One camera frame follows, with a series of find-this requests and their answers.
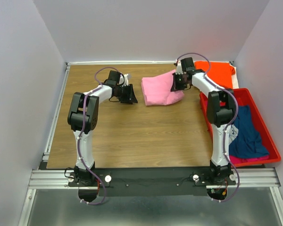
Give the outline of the light pink t shirt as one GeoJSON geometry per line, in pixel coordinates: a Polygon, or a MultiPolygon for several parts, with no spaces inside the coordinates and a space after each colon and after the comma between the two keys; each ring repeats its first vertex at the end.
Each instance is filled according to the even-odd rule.
{"type": "Polygon", "coordinates": [[[141,79],[141,88],[146,106],[172,105],[184,98],[183,91],[171,91],[174,72],[175,70],[171,70],[158,76],[143,77],[141,79]]]}

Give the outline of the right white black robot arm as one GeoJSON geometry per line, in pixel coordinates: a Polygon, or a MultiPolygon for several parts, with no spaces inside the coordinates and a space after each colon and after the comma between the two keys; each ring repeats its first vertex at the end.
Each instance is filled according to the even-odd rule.
{"type": "Polygon", "coordinates": [[[196,69],[191,57],[176,59],[171,91],[180,91],[192,86],[207,97],[207,120],[213,132],[213,153],[206,180],[217,185],[229,177],[229,127],[237,117],[238,103],[233,90],[226,89],[207,76],[207,71],[196,69]]]}

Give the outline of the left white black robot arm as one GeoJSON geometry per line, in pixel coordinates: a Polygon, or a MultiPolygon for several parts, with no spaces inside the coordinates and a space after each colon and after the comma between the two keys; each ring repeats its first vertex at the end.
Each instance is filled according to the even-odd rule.
{"type": "Polygon", "coordinates": [[[130,74],[123,74],[109,67],[108,78],[99,82],[97,87],[88,92],[73,94],[68,112],[67,123],[73,131],[76,142],[76,164],[70,182],[92,185],[95,176],[95,160],[92,154],[92,134],[98,123],[99,106],[103,101],[116,98],[117,103],[136,104],[133,85],[129,83],[130,74]]]}

